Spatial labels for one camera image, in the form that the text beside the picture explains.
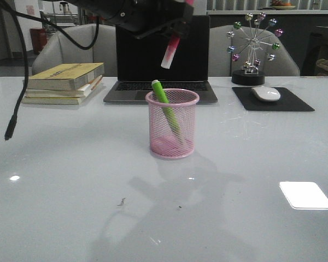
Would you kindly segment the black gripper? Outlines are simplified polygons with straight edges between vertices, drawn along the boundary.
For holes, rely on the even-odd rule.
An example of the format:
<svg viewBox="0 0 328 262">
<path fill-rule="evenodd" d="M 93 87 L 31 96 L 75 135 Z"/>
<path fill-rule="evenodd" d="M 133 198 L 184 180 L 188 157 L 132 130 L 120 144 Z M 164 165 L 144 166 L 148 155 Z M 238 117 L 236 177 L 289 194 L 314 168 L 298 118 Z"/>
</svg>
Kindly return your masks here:
<svg viewBox="0 0 328 262">
<path fill-rule="evenodd" d="M 188 1 L 68 1 L 142 39 L 151 34 L 186 38 L 194 14 Z"/>
</svg>

